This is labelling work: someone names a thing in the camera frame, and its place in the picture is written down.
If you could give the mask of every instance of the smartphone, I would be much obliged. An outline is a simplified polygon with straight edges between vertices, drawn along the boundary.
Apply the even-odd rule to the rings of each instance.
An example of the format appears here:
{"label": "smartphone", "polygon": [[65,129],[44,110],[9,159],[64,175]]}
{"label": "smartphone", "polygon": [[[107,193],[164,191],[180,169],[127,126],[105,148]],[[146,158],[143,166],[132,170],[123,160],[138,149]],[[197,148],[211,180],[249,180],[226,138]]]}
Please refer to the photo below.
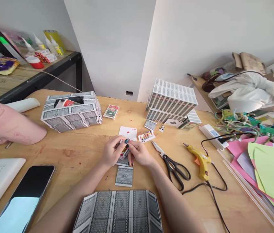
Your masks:
{"label": "smartphone", "polygon": [[32,166],[0,215],[0,233],[23,233],[55,171],[53,165]]}

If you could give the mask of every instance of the hole in wall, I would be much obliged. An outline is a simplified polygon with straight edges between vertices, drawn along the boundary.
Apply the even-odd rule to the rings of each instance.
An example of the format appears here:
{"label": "hole in wall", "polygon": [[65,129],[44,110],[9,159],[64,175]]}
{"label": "hole in wall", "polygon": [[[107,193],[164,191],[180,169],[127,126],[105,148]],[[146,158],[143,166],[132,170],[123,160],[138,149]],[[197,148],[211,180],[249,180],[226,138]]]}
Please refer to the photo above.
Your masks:
{"label": "hole in wall", "polygon": [[133,95],[133,92],[126,91],[126,95]]}

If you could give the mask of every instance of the glue bottle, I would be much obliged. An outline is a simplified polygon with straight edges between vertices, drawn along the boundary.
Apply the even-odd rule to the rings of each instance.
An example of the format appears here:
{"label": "glue bottle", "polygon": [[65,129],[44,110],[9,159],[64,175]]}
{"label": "glue bottle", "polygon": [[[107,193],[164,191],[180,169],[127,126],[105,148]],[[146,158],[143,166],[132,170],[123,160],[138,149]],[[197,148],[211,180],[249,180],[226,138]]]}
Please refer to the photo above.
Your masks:
{"label": "glue bottle", "polygon": [[42,43],[42,41],[36,36],[36,34],[33,34],[33,35],[34,35],[34,39],[35,39],[37,45],[39,46],[39,48],[40,48],[41,50],[46,50],[45,45],[44,45],[44,44]]}
{"label": "glue bottle", "polygon": [[62,51],[62,49],[59,47],[59,45],[57,44],[57,42],[53,39],[53,37],[51,35],[50,35],[50,37],[51,37],[52,44],[53,44],[54,48],[58,52],[58,55],[60,57],[63,57],[63,51]]}
{"label": "glue bottle", "polygon": [[25,42],[25,44],[26,44],[27,49],[29,50],[29,52],[30,53],[34,53],[35,52],[34,48],[32,48],[31,45],[24,38],[22,38],[22,39],[24,40],[24,42]]}
{"label": "glue bottle", "polygon": [[54,48],[53,44],[50,42],[50,40],[45,36],[45,41],[46,41],[46,45],[47,47],[49,47],[49,50],[51,53],[54,53],[55,56],[58,56],[58,52],[56,51],[56,49]]}

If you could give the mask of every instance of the glue stick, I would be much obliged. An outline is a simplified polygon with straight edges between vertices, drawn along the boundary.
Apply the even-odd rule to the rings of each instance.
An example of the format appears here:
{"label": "glue stick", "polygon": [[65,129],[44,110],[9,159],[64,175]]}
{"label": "glue stick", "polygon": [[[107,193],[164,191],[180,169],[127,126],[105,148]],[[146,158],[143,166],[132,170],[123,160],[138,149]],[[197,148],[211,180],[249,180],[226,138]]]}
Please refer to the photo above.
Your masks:
{"label": "glue stick", "polygon": [[57,42],[53,39],[53,37],[52,37],[52,36],[50,36],[50,37],[51,37],[52,44],[53,44],[54,48],[55,48],[56,51],[58,52],[58,55],[59,55],[60,57],[63,57],[63,51],[61,50],[61,48],[59,47],[59,45],[57,44]]}

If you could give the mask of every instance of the power strip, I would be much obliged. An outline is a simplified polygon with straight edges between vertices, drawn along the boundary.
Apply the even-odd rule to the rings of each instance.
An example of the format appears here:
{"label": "power strip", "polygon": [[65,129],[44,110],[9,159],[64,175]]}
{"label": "power strip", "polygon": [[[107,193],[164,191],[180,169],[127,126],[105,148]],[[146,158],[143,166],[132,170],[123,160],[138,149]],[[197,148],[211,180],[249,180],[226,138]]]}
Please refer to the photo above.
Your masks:
{"label": "power strip", "polygon": [[[220,136],[216,130],[211,125],[204,125],[199,127],[202,133],[208,138],[212,139],[215,137]],[[217,149],[224,149],[229,146],[227,142],[221,143],[218,139],[210,140],[210,142],[217,148]]]}

